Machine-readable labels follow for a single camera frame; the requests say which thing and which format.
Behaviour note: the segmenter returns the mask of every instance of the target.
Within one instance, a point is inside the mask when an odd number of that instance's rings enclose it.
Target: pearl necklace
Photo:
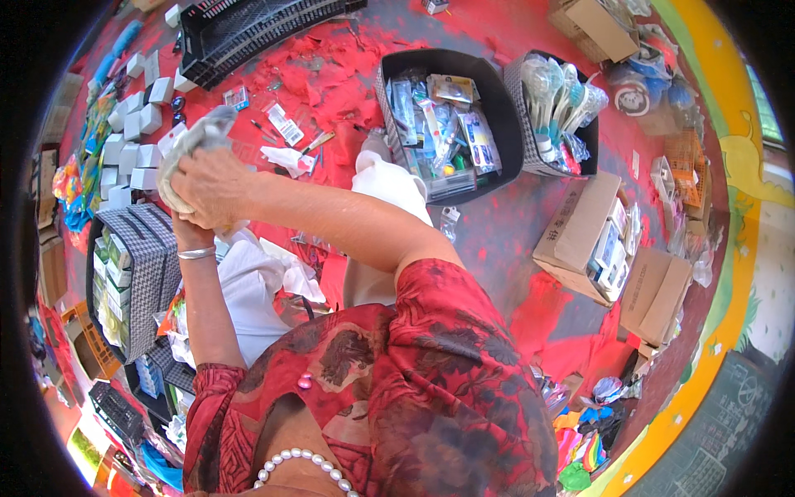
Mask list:
[[[290,450],[283,450],[271,457],[270,460],[265,461],[264,467],[259,470],[257,474],[257,481],[254,482],[254,488],[260,488],[264,485],[265,482],[268,481],[271,471],[276,469],[279,464],[285,462],[287,459],[292,459],[294,457],[309,459],[320,466],[320,469],[328,473],[332,480],[337,482],[337,486],[342,491],[346,492],[346,497],[359,497],[359,493],[353,489],[351,482],[343,478],[343,473],[339,469],[334,468],[334,464],[325,460],[320,454],[315,454],[308,448],[301,450],[298,447],[291,448]]]

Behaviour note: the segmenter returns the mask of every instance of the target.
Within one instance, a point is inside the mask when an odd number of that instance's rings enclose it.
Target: gray cloth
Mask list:
[[[210,150],[221,146],[231,146],[227,134],[235,124],[237,117],[238,112],[233,107],[217,106],[196,121],[190,130],[181,134],[174,143],[174,147],[163,157],[160,167],[157,169],[157,190],[160,192],[160,198],[171,209],[184,214],[196,211],[171,188],[171,177],[176,172],[180,159],[184,155],[193,153],[193,150],[197,148]]]

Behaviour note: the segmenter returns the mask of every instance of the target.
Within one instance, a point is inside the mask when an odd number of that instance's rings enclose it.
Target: woman's arm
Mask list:
[[[228,149],[183,157],[172,187],[196,209],[185,219],[202,227],[255,219],[307,231],[395,280],[423,258],[463,267],[447,238],[414,215],[341,188],[252,173]]]
[[[180,252],[212,247],[213,232],[172,214],[174,235]],[[246,368],[240,354],[235,326],[221,293],[215,257],[180,259],[185,284],[188,338],[196,364],[217,363]]]

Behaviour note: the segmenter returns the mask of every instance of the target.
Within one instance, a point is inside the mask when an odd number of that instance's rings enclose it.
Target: red floral blouse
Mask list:
[[[260,428],[292,392],[362,495],[554,495],[544,400],[475,279],[449,262],[416,261],[399,278],[395,309],[311,320],[248,371],[200,364],[185,492],[251,489]],[[313,386],[302,390],[305,371]]]

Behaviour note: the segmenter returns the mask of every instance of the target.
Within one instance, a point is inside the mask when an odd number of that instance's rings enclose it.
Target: chalkboard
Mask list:
[[[717,495],[748,455],[773,396],[774,386],[761,370],[729,351],[682,433],[624,495]]]

